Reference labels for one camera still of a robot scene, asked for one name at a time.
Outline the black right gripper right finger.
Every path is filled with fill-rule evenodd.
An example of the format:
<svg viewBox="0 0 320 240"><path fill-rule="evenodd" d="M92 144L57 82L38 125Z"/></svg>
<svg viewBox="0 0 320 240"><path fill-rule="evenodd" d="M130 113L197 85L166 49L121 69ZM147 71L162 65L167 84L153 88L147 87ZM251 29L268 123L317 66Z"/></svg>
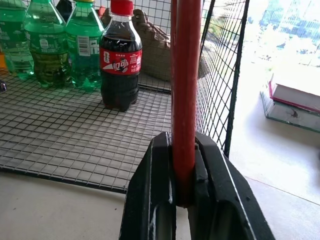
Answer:
<svg viewBox="0 0 320 240"><path fill-rule="evenodd" d="M191 240L275 240L253 191L218 145L196 133Z"/></svg>

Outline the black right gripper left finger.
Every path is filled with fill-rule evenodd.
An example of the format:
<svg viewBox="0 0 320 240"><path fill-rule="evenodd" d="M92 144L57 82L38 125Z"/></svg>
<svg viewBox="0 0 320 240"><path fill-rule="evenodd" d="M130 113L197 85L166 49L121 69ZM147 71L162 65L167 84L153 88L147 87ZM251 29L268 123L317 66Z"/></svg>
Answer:
<svg viewBox="0 0 320 240"><path fill-rule="evenodd" d="M126 193L119 240L176 240L176 194L170 134L154 137Z"/></svg>

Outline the red cylindrical rod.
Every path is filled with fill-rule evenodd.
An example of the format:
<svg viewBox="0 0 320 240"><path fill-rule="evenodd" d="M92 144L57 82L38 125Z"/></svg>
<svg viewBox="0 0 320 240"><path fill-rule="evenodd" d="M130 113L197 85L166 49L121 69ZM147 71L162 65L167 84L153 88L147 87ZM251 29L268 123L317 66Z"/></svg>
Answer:
<svg viewBox="0 0 320 240"><path fill-rule="evenodd" d="M194 201L196 89L202 0L171 0L171 126L176 204Z"/></svg>

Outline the cola bottle with red cap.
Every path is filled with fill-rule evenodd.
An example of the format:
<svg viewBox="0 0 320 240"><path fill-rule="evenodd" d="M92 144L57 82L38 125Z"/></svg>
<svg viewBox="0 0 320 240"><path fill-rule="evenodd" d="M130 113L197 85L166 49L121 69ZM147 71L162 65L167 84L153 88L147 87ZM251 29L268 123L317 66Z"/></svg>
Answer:
<svg viewBox="0 0 320 240"><path fill-rule="evenodd" d="M131 0L110 1L110 21L99 41L100 93L107 109L125 112L138 98L143 45Z"/></svg>

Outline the green plastic soda bottle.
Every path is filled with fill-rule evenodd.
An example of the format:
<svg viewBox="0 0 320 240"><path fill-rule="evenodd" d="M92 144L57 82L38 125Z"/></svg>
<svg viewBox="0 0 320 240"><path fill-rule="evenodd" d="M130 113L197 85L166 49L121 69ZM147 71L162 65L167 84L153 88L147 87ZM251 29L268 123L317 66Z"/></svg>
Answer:
<svg viewBox="0 0 320 240"><path fill-rule="evenodd" d="M51 0L31 0L23 24L37 81L43 88L64 87L71 74L66 22Z"/></svg>
<svg viewBox="0 0 320 240"><path fill-rule="evenodd" d="M34 74L24 29L26 10L22 0L0 0L0 49L9 73L22 80Z"/></svg>
<svg viewBox="0 0 320 240"><path fill-rule="evenodd" d="M74 87L92 92L101 87L100 38L104 26L94 8L95 0L75 0L66 23L71 81Z"/></svg>

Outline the green-edged book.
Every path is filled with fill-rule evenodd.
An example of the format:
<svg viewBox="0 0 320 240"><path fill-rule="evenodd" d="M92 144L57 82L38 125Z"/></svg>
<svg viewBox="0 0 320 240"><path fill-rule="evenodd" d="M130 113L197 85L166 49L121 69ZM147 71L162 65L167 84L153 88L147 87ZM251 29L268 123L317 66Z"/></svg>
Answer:
<svg viewBox="0 0 320 240"><path fill-rule="evenodd" d="M320 114L272 100L260 92L266 118L320 133Z"/></svg>

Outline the white book with pink cover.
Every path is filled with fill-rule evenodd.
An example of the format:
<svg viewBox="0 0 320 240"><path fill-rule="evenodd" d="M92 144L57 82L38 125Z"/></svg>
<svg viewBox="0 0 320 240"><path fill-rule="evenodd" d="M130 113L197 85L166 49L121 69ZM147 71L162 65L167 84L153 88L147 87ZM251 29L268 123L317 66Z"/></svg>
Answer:
<svg viewBox="0 0 320 240"><path fill-rule="evenodd" d="M273 73L269 82L271 99L320 113L320 85L307 79Z"/></svg>

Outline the beige fabric bag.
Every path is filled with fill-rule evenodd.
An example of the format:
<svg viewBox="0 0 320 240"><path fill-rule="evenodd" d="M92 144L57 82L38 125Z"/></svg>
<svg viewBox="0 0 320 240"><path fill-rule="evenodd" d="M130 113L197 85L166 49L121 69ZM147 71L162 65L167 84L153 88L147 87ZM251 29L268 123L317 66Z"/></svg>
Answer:
<svg viewBox="0 0 320 240"><path fill-rule="evenodd" d="M141 9L133 10L134 16L131 18L134 29L137 31L142 43L142 64L140 72L163 80L171 81L171 44L170 37L157 25L148 20L147 14ZM106 8L101 20L107 27L112 19L112 13ZM135 52L138 45L135 41L108 40L102 36L101 47L109 52ZM200 57L198 78L205 77L208 72L204 57Z"/></svg>

